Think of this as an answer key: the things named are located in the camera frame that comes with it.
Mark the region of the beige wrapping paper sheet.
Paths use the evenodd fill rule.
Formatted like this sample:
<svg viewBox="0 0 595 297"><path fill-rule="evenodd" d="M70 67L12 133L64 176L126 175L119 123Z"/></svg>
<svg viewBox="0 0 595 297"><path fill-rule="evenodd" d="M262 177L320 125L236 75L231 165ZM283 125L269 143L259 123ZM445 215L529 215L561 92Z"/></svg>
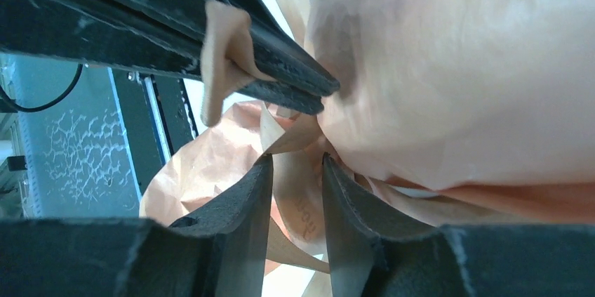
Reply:
<svg viewBox="0 0 595 297"><path fill-rule="evenodd" d="M305 149L325 240L325 155L433 227L594 227L594 0L313 0L305 46L341 84ZM246 175L262 106L186 144L140 215L171 225Z"/></svg>

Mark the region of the tan ribbon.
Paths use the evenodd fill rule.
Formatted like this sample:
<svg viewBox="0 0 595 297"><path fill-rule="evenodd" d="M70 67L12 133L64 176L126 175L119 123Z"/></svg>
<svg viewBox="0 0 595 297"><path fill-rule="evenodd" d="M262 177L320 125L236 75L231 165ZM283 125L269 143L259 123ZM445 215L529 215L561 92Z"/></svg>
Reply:
<svg viewBox="0 0 595 297"><path fill-rule="evenodd" d="M203 104L201 120L213 127L221 118L224 100L254 81L268 81L255 64L251 18L245 10L210 0L205 5L206 38L201 52ZM281 222L269 222L269 260L314 271L304 296L331 296L327 262L302 250L314 244L326 250L323 213L310 194L320 189L305 149L322 136L314 116L299 114L283 128L266 105L260 112L262 153L272 157L273 197Z"/></svg>

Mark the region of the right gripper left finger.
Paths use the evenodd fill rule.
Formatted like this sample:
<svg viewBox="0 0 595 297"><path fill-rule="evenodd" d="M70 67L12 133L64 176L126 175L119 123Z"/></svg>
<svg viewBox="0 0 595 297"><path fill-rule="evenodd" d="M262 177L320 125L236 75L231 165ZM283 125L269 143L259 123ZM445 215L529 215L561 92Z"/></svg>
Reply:
<svg viewBox="0 0 595 297"><path fill-rule="evenodd" d="M146 218L1 222L2 296L259 296L273 162L164 227Z"/></svg>

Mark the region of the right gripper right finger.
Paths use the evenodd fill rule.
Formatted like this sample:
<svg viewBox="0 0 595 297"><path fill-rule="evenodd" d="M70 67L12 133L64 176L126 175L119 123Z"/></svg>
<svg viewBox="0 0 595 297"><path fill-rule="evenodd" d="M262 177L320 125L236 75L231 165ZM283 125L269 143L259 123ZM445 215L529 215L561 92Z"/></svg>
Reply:
<svg viewBox="0 0 595 297"><path fill-rule="evenodd" d="M447 225L411 218L323 158L334 296L593 296L591 225Z"/></svg>

